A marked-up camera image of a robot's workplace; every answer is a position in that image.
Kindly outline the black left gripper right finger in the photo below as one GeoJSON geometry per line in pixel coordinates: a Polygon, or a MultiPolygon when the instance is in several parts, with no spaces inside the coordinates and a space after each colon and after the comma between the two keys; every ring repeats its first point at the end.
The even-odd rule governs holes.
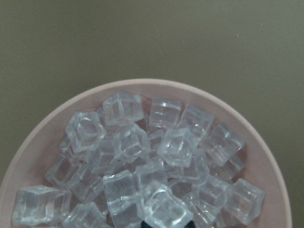
{"type": "Polygon", "coordinates": [[[184,228],[195,228],[194,221],[191,220],[184,228]]]}

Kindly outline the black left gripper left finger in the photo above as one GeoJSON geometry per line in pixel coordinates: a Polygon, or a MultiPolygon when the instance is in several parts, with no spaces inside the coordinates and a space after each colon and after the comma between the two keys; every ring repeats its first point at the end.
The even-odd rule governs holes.
{"type": "Polygon", "coordinates": [[[142,221],[141,228],[152,228],[152,227],[149,224],[147,224],[145,221],[142,221]]]}

